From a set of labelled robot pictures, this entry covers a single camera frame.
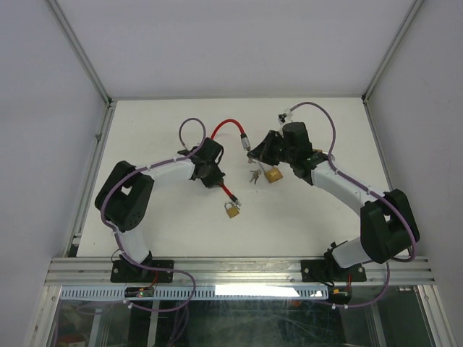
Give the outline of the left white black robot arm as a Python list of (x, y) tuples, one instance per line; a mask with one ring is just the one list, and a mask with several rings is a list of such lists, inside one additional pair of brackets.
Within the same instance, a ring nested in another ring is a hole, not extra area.
[(102, 221), (112, 229), (127, 273), (141, 281), (151, 273), (151, 252), (143, 238), (140, 224), (145, 217), (152, 193), (161, 188), (199, 179), (207, 188), (224, 182), (218, 167), (224, 147), (207, 137), (200, 147), (180, 150), (173, 158), (146, 166), (118, 162), (95, 199)]

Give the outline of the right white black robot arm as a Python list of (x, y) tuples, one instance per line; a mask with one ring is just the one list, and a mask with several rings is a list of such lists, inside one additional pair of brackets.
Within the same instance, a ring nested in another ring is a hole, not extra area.
[(406, 194), (399, 189), (377, 193), (335, 169), (331, 156), (313, 149), (302, 122), (269, 131), (247, 156), (270, 166), (289, 164), (296, 177), (328, 192), (359, 216), (359, 237), (326, 253), (323, 270), (332, 280), (343, 278), (356, 264), (388, 262), (420, 240)]

